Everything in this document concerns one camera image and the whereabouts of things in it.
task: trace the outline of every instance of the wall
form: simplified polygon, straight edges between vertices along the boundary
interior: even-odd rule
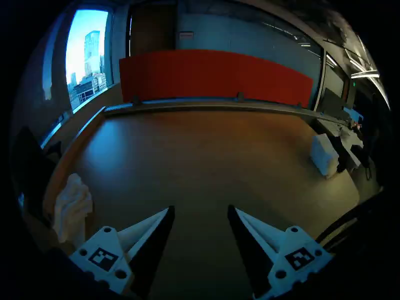
[[[343,91],[343,80],[331,69],[330,66],[326,66],[325,68],[325,82],[326,88],[330,89],[339,97],[342,97]]]
[[[68,97],[65,68],[66,40],[70,29],[75,7],[70,7],[63,13],[61,25],[53,43],[49,43],[54,24],[42,37],[32,52],[25,70],[21,76],[16,92],[14,106],[11,114],[10,145],[23,126],[28,126],[33,135],[39,140],[57,121],[65,111],[71,110]],[[54,47],[52,55],[45,55],[49,47]],[[45,58],[51,63],[44,64]],[[44,67],[50,67],[45,75],[51,78],[44,79]]]
[[[309,109],[318,93],[321,60],[267,26],[211,14],[180,14],[177,31],[193,31],[193,39],[176,41],[177,49],[229,51],[269,60],[313,80]]]
[[[111,34],[111,63],[114,83],[120,79],[120,59],[126,57],[126,38],[129,5],[119,6],[114,11]]]
[[[121,85],[114,84],[107,90],[94,97],[92,101],[79,109],[69,120],[48,141],[46,148],[54,143],[61,141],[61,151],[68,147],[73,138],[78,134],[82,127],[93,117],[102,107],[122,104]]]

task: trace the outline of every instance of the white cloth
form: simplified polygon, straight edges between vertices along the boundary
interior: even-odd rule
[[[326,178],[336,173],[339,164],[339,155],[326,133],[313,136],[310,157],[321,174]]]
[[[93,211],[92,195],[78,174],[68,177],[54,206],[53,229],[58,241],[71,241],[75,247],[85,242],[85,217]]]

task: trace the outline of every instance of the gray panel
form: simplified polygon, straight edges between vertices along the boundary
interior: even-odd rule
[[[326,87],[339,97],[342,97],[343,80],[332,70],[330,66],[326,67],[325,73]]]

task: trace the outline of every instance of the skyscraper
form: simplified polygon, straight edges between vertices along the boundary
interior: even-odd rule
[[[100,73],[105,73],[105,70],[104,70],[104,55],[100,55]]]
[[[73,72],[71,74],[71,85],[72,85],[72,87],[77,85],[77,73],[76,72]]]
[[[84,37],[84,72],[85,75],[100,73],[99,55],[100,31],[93,30]]]

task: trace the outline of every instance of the sky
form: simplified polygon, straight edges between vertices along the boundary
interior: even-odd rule
[[[66,83],[71,82],[71,74],[76,72],[76,82],[85,76],[85,36],[93,31],[100,31],[99,53],[104,55],[104,34],[106,30],[107,11],[83,10],[76,12],[69,30],[66,44]]]

